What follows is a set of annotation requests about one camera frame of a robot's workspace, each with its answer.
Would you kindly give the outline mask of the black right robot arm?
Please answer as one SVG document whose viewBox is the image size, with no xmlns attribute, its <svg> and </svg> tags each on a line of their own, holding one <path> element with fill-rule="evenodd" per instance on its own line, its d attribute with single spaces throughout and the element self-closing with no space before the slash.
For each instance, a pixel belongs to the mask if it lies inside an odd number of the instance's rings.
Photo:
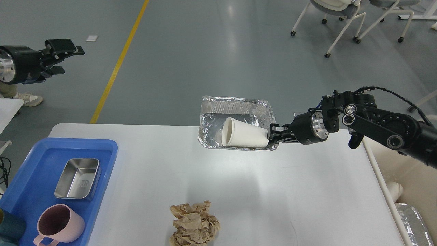
<svg viewBox="0 0 437 246">
<path fill-rule="evenodd" d="M 290 124 L 272 123 L 267 131 L 269 143 L 320 143 L 328 138 L 329 133 L 339 131 L 340 124 L 343 124 L 351 135 L 348 143 L 351 149 L 356 149 L 363 138 L 368 137 L 436 168 L 436 128 L 416 105 L 402 96 L 399 98 L 417 110 L 421 121 L 406 114 L 379 109 L 373 95 L 367 93 L 375 89 L 375 86 L 365 86 L 323 96 L 317 107 L 296 116 Z"/>
</svg>

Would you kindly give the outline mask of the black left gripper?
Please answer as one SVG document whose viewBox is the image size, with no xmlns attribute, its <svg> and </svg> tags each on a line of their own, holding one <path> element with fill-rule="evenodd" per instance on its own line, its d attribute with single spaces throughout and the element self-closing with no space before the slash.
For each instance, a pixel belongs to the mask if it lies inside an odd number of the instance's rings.
<svg viewBox="0 0 437 246">
<path fill-rule="evenodd" d="M 65 70 L 62 66 L 52 66 L 43 71 L 41 58 L 43 64 L 58 64 L 68 57 L 84 55 L 85 51 L 70 39 L 49 39 L 41 53 L 27 46 L 1 46 L 1 82 L 8 85 L 42 83 L 47 78 L 64 74 Z"/>
</svg>

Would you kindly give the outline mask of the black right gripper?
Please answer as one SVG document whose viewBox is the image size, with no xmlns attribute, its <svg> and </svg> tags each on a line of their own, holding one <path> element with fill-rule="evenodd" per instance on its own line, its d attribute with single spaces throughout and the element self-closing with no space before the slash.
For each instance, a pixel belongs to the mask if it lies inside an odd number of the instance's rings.
<svg viewBox="0 0 437 246">
<path fill-rule="evenodd" d="M 269 144 L 301 143 L 310 145 L 324 142 L 329 136 L 323 123 L 321 111 L 310 111 L 297 115 L 292 123 L 280 126 L 270 124 Z"/>
</svg>

